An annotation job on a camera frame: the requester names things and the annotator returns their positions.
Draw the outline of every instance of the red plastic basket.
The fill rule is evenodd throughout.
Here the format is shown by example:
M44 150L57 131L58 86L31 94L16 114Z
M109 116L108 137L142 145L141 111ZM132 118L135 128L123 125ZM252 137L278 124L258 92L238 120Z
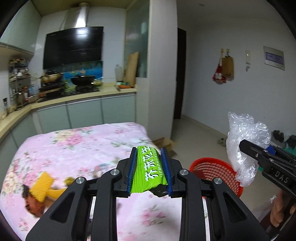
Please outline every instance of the red plastic basket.
M235 179L235 171L231 165L219 159L205 157L196 160L190 166L190 171L201 179L212 181L215 177L221 178L230 189L240 197L243 187Z

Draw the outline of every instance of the doorway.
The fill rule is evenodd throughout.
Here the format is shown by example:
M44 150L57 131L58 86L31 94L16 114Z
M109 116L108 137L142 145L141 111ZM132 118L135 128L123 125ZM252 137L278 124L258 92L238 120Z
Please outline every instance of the doorway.
M178 28L178 53L174 119L181 119L186 71L186 31Z

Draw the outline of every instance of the basket rim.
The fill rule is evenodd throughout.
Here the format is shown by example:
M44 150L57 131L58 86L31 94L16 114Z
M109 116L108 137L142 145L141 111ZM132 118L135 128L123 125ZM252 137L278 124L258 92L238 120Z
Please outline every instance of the basket rim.
M226 167L229 171L231 171L232 174L236 175L236 172L233 170L233 168L232 168L232 166L231 166L230 164L228 164L227 162L224 162L224 161L222 161L222 160L219 160L219 159L217 159L217 158L213 158L213 157L203 157L203 158L200 158L200 159L195 160L195 161L191 164L191 166L190 166L190 168L189 168L189 171L194 172L194 167L195 167L196 165L201 164L201 163L205 163L205 162L220 164L221 166L224 166L224 167ZM240 196L242 195L243 190L244 190L244 188L241 187L241 186L239 185L239 191L238 191L238 193L237 193L237 196L238 196L238 197L240 197Z

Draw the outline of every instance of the finger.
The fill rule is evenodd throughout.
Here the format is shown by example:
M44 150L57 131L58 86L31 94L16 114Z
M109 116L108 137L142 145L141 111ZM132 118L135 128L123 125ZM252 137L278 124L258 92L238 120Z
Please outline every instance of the finger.
M283 194L284 194L284 191L281 190L281 191L278 193L278 195L277 195L277 197L276 197L276 199L275 199L275 201L274 201L274 203L275 203L275 205L276 205L276 209L277 209L278 211L282 210L283 207L284 207L284 198L283 198Z
M296 211L296 204L293 205L293 207L290 210L290 214L292 215Z
M276 220L277 223L281 223L284 219L284 213L283 211L278 211L276 209L276 206L274 206L274 208L271 210L271 213L273 215L273 218Z
M275 220L273 214L270 215L270 222L273 226L275 226L276 228L279 226L279 223Z

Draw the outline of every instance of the green snack package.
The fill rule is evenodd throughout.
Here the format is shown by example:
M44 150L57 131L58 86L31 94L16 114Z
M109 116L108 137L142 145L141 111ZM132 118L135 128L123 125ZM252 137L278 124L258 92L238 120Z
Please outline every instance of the green snack package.
M137 151L137 167L131 193L142 193L159 184L167 185L157 150L149 146L138 146Z

